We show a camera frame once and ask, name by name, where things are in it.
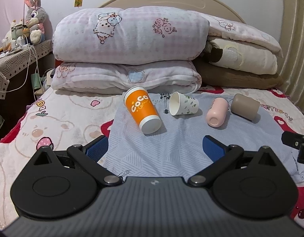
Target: yellow sticker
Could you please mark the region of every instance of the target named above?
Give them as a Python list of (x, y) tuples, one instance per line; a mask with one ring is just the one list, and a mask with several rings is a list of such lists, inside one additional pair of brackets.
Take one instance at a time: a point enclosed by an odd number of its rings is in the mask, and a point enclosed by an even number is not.
[(83, 0), (75, 0), (74, 7), (81, 7), (83, 4)]

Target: orange paper cup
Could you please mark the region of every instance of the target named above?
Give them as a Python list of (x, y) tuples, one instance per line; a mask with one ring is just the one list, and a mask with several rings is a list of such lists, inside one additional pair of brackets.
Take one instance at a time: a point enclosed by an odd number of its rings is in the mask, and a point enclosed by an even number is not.
[(130, 88), (125, 94), (124, 103), (144, 134), (154, 133), (161, 127), (161, 119), (143, 87)]

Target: stuffed bunny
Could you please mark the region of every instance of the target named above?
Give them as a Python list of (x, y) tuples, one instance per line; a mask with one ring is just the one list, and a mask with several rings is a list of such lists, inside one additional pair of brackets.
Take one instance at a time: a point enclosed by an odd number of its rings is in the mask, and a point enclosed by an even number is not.
[(39, 44), (45, 40), (43, 22), (47, 13), (41, 7), (41, 0), (25, 0), (25, 3), (29, 8), (25, 23), (30, 28), (30, 41)]

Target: beige headboard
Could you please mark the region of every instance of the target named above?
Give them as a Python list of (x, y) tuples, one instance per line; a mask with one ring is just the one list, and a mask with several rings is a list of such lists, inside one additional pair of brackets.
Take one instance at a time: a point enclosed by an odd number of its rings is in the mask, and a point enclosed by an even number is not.
[(126, 9), (141, 6), (170, 6), (245, 23), (234, 10), (219, 0), (110, 0), (101, 7)]

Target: folded blanket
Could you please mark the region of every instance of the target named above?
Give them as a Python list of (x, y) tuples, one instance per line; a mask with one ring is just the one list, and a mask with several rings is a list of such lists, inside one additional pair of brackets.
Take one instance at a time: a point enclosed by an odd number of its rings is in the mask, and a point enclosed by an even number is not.
[(137, 85), (154, 93), (193, 93), (201, 86), (201, 76), (190, 61), (157, 61), (140, 66), (64, 62), (57, 67), (51, 87), (122, 94)]
[(204, 58), (213, 65), (257, 75), (276, 74), (277, 58), (257, 44), (208, 37)]
[(209, 20), (210, 28), (208, 35), (222, 37), (235, 41), (251, 42), (269, 49), (273, 54), (283, 57), (282, 48), (276, 39), (255, 27), (241, 22), (226, 20), (198, 11), (192, 11)]
[(197, 57), (193, 60), (195, 69), (202, 78), (202, 86), (241, 87), (253, 89), (271, 89), (281, 86), (283, 78), (277, 73), (274, 75), (257, 75), (241, 70), (226, 69), (214, 66)]
[(178, 8), (92, 8), (65, 17), (53, 54), (66, 62), (141, 65), (193, 60), (205, 48), (209, 21)]

